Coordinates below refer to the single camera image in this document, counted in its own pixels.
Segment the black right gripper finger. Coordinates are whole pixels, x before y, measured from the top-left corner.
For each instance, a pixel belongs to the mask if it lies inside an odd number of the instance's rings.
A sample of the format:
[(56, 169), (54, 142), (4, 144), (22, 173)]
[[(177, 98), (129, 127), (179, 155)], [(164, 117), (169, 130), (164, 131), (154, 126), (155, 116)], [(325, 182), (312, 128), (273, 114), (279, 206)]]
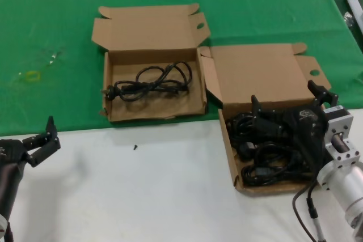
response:
[(284, 129), (282, 125), (283, 111), (263, 110), (261, 103), (255, 95), (251, 96), (252, 102), (252, 125), (259, 132), (271, 137), (282, 138)]
[(328, 103), (331, 107), (337, 106), (338, 95), (328, 91), (324, 86), (315, 84), (313, 80), (307, 83), (309, 91), (314, 95), (314, 100), (307, 105), (308, 109), (317, 109), (324, 103)]

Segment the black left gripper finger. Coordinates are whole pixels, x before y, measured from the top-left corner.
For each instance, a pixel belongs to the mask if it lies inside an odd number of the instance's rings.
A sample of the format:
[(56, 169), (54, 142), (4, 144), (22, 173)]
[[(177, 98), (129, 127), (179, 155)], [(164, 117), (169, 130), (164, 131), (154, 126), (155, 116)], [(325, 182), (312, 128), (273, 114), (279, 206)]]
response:
[(27, 151), (24, 160), (32, 167), (37, 167), (59, 150), (61, 145), (53, 116), (48, 117), (44, 133), (24, 139), (22, 144)]

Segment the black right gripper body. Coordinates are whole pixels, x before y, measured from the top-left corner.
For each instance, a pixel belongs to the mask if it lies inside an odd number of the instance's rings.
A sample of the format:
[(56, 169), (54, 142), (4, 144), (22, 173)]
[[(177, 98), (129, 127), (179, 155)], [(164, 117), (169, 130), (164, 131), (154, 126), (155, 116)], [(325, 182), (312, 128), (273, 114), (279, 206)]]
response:
[(317, 101), (285, 101), (279, 103), (281, 134), (279, 138), (298, 149), (313, 176), (324, 161), (323, 138), (327, 130), (324, 104)]

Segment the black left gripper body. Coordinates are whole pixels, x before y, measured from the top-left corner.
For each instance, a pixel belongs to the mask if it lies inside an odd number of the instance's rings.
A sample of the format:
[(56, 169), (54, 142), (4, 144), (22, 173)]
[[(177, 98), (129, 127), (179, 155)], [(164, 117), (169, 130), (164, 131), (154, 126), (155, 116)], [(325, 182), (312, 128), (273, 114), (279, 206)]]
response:
[(1, 173), (23, 173), (28, 151), (20, 140), (1, 139)]

